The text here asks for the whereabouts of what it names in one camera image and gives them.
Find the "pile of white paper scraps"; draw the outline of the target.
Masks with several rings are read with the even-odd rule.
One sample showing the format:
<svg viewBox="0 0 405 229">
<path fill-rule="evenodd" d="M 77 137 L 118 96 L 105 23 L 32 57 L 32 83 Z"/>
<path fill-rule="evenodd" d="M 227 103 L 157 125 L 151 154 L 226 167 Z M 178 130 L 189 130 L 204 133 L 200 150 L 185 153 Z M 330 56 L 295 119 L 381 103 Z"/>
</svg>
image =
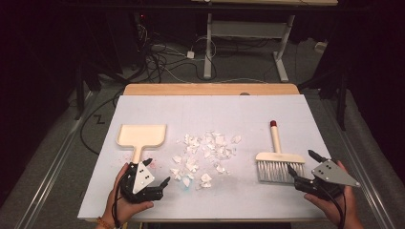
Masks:
<svg viewBox="0 0 405 229">
<path fill-rule="evenodd" d="M 172 178 L 183 188 L 194 186 L 196 190 L 208 189 L 213 185 L 215 176 L 229 175 L 224 164 L 236 155 L 240 135 L 227 139 L 225 134 L 205 131 L 202 135 L 185 134 L 178 143 L 182 151 L 171 159 L 174 167 L 170 169 Z"/>
</svg>

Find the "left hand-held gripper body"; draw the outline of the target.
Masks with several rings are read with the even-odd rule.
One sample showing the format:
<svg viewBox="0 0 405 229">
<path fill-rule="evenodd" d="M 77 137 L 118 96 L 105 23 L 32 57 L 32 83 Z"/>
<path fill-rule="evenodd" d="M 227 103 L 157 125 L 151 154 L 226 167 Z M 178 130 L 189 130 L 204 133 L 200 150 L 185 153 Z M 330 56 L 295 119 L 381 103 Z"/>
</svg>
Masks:
<svg viewBox="0 0 405 229">
<path fill-rule="evenodd" d="M 128 169 L 118 182 L 121 195 L 130 203 L 160 200 L 163 189 L 159 186 L 150 187 L 155 177 L 142 162 L 128 164 Z"/>
</svg>

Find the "person's left hand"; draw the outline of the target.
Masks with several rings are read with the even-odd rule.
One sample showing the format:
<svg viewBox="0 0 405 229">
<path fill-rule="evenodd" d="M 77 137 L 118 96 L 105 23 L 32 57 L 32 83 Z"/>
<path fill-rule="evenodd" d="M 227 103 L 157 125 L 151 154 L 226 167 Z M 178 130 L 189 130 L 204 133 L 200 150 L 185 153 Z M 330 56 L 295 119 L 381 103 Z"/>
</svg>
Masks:
<svg viewBox="0 0 405 229">
<path fill-rule="evenodd" d="M 145 201 L 139 204 L 127 202 L 124 198 L 119 198 L 118 182 L 128 169 L 125 163 L 117 174 L 113 189 L 107 198 L 106 207 L 102 216 L 97 220 L 95 229 L 115 229 L 115 220 L 120 224 L 127 222 L 132 216 L 154 206 L 151 201 Z"/>
</svg>

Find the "person's right hand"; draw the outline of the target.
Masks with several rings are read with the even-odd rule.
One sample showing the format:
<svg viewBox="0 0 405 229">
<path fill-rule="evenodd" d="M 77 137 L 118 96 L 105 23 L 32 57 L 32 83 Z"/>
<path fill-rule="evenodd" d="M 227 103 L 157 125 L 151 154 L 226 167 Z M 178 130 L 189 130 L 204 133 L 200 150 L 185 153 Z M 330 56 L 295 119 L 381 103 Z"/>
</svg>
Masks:
<svg viewBox="0 0 405 229">
<path fill-rule="evenodd" d="M 335 200 L 342 209 L 345 219 L 341 219 L 338 208 L 331 200 L 326 201 L 312 194 L 305 194 L 304 199 L 318 207 L 326 218 L 339 229 L 365 229 L 357 214 L 356 199 L 351 186 L 346 186 L 344 195 Z"/>
</svg>

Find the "white metal desk frame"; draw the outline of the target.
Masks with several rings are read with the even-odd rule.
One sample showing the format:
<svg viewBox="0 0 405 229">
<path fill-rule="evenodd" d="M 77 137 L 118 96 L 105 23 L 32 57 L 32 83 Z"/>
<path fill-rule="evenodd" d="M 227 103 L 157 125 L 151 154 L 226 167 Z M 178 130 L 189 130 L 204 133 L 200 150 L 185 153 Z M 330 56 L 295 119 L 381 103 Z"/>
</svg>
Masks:
<svg viewBox="0 0 405 229">
<path fill-rule="evenodd" d="M 252 7 L 335 7 L 338 0 L 193 0 L 194 2 L 204 2 L 208 7 L 229 4 L 238 4 Z M 281 44 L 277 52 L 272 53 L 273 62 L 282 82 L 288 82 L 283 54 L 288 42 L 295 15 L 290 13 L 285 22 L 247 22 L 244 19 L 238 20 L 217 20 L 212 18 L 212 13 L 207 15 L 206 21 L 206 45 L 204 56 L 203 78 L 212 79 L 213 57 L 216 53 L 216 45 L 212 37 L 242 37 L 242 38 L 280 38 Z"/>
</svg>

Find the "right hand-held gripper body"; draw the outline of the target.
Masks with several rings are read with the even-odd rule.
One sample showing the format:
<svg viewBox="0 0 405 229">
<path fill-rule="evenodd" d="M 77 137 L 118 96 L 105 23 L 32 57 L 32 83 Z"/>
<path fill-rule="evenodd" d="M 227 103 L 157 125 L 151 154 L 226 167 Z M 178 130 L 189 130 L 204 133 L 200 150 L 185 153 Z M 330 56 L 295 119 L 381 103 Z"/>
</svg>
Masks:
<svg viewBox="0 0 405 229">
<path fill-rule="evenodd" d="M 342 196 L 346 186 L 361 186 L 359 181 L 330 159 L 322 162 L 311 173 L 314 175 L 314 179 L 299 177 L 293 173 L 294 187 L 298 191 L 312 194 L 323 200 L 332 200 Z"/>
</svg>

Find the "black metal stand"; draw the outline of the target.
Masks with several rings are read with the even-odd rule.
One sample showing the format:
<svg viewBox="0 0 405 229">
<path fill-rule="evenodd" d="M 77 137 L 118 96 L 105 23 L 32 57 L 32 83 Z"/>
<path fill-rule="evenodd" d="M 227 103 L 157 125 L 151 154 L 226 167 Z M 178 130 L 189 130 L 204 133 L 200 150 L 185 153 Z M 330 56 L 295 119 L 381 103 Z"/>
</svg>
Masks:
<svg viewBox="0 0 405 229">
<path fill-rule="evenodd" d="M 82 77 L 81 65 L 75 70 L 75 91 L 76 91 L 76 115 L 75 120 L 79 120 L 84 111 L 84 83 Z"/>
</svg>

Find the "cream brush with red cap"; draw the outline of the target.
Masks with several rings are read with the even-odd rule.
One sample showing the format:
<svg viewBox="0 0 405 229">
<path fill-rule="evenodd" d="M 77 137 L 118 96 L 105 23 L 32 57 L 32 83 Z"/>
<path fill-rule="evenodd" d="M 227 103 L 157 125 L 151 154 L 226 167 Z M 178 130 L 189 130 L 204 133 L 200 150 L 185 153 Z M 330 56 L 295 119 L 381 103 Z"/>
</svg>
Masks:
<svg viewBox="0 0 405 229">
<path fill-rule="evenodd" d="M 298 176 L 303 176 L 306 161 L 300 155 L 283 153 L 277 122 L 271 120 L 269 126 L 274 151 L 256 155 L 258 178 L 262 182 L 292 183 L 293 176 L 288 172 L 288 168 Z"/>
</svg>

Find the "wooden table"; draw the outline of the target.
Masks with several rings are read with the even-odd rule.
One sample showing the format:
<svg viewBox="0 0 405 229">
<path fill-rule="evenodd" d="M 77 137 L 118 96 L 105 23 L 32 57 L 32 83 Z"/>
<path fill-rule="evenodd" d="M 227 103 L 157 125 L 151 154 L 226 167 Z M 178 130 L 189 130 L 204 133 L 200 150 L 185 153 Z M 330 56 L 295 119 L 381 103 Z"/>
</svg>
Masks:
<svg viewBox="0 0 405 229">
<path fill-rule="evenodd" d="M 293 84 L 167 83 L 129 84 L 124 95 L 296 95 Z"/>
</svg>

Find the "cream plastic dustpan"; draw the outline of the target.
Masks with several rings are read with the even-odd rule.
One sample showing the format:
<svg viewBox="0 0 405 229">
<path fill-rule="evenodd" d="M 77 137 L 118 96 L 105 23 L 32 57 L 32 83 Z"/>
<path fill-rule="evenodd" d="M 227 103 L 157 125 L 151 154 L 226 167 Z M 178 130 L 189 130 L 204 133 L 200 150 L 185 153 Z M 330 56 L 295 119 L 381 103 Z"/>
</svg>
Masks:
<svg viewBox="0 0 405 229">
<path fill-rule="evenodd" d="M 159 147 L 165 140 L 166 125 L 121 125 L 117 135 L 117 144 L 133 149 L 132 162 L 140 162 L 141 152 L 145 148 Z"/>
</svg>

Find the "aluminium floor rail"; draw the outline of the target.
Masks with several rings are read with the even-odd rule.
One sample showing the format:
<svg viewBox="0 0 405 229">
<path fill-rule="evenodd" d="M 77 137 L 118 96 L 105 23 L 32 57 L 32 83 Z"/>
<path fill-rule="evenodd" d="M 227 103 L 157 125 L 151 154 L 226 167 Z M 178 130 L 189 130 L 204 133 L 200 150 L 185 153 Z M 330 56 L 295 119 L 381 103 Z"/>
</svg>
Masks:
<svg viewBox="0 0 405 229">
<path fill-rule="evenodd" d="M 77 106 L 75 116 L 67 121 L 67 133 L 63 136 L 63 141 L 54 154 L 53 161 L 47 168 L 46 174 L 36 189 L 32 200 L 27 207 L 24 215 L 18 220 L 14 229 L 32 229 L 44 203 L 46 202 L 52 188 L 62 170 L 66 159 L 71 151 L 71 146 L 78 136 L 78 130 L 84 123 L 85 116 L 90 112 L 91 107 L 95 104 L 98 92 L 87 92 L 84 97 L 83 107 Z"/>
<path fill-rule="evenodd" d="M 380 150 L 355 102 L 347 101 L 343 125 L 337 122 L 336 105 L 334 100 L 324 100 L 323 113 L 315 119 L 331 155 L 341 159 L 361 183 L 355 192 L 362 222 L 366 229 L 400 229 L 401 180 Z"/>
</svg>

